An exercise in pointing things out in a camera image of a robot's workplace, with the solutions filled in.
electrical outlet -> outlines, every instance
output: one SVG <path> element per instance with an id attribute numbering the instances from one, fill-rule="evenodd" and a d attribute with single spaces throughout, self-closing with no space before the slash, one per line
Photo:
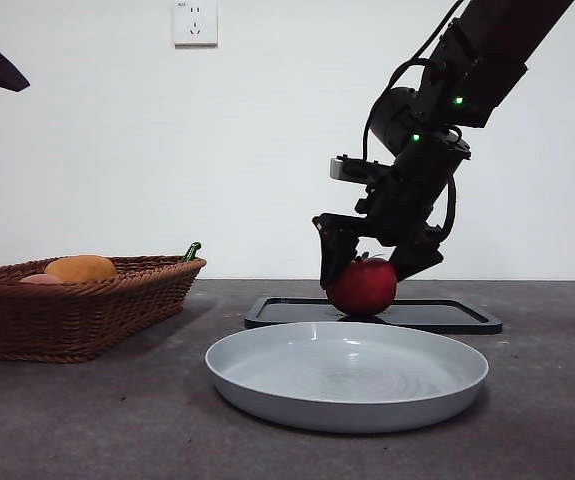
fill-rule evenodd
<path id="1" fill-rule="evenodd" d="M 174 44 L 180 47 L 218 45 L 218 0 L 177 0 Z"/>

wicker basket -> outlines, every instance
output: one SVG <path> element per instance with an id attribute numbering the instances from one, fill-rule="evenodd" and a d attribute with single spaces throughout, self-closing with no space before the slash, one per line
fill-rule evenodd
<path id="1" fill-rule="evenodd" d="M 183 308 L 206 264 L 181 256 L 110 257 L 118 275 L 60 285 L 19 283 L 55 258 L 0 267 L 0 359 L 85 362 Z"/>

cable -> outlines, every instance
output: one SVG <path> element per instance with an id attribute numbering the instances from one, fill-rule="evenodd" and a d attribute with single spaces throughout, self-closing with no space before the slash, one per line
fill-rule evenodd
<path id="1" fill-rule="evenodd" d="M 425 43 L 421 45 L 416 53 L 406 62 L 402 63 L 401 65 L 396 68 L 394 73 L 392 74 L 391 78 L 389 79 L 389 83 L 380 96 L 376 99 L 374 104 L 369 111 L 369 116 L 367 117 L 367 122 L 365 123 L 365 129 L 363 130 L 363 160 L 367 160 L 367 142 L 369 137 L 369 127 L 371 126 L 371 121 L 374 117 L 374 111 L 378 107 L 378 104 L 382 101 L 383 97 L 387 94 L 387 92 L 394 86 L 394 84 L 398 81 L 398 79 L 405 73 L 405 71 L 411 65 L 423 65 L 423 63 L 415 63 L 416 60 L 425 60 L 420 59 L 419 57 L 423 54 L 423 52 L 427 49 L 427 47 L 434 41 L 434 39 L 438 36 L 440 31 L 443 29 L 445 24 L 449 21 L 450 17 L 453 13 L 460 7 L 460 5 L 464 2 L 464 0 L 456 0 L 456 2 L 451 6 L 451 8 L 447 11 L 443 19 L 440 21 L 436 29 L 429 35 L 429 38 L 425 40 Z"/>
<path id="2" fill-rule="evenodd" d="M 442 226 L 442 231 L 438 237 L 438 242 L 444 241 L 451 233 L 451 228 L 454 226 L 456 219 L 456 181 L 454 177 L 449 177 L 447 181 L 447 213 L 445 215 L 445 222 Z"/>

gray plate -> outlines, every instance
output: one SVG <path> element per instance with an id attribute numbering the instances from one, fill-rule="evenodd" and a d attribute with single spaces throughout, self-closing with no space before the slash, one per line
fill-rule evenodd
<path id="1" fill-rule="evenodd" d="M 274 325 L 230 335 L 205 360 L 216 388 L 252 415 L 341 433 L 430 425 L 465 409 L 485 357 L 441 335 L 370 323 Z"/>

concrete floor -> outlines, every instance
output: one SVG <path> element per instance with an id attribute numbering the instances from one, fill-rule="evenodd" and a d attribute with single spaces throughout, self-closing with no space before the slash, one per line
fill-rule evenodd
<path id="1" fill-rule="evenodd" d="M 254 301 L 313 281 L 198 280 L 185 310 L 77 365 L 0 361 L 0 479 L 575 479 L 575 282 L 406 281 L 504 323 L 452 335 L 490 363 L 476 403 L 420 430 L 285 428 L 227 404 L 204 353 Z"/>

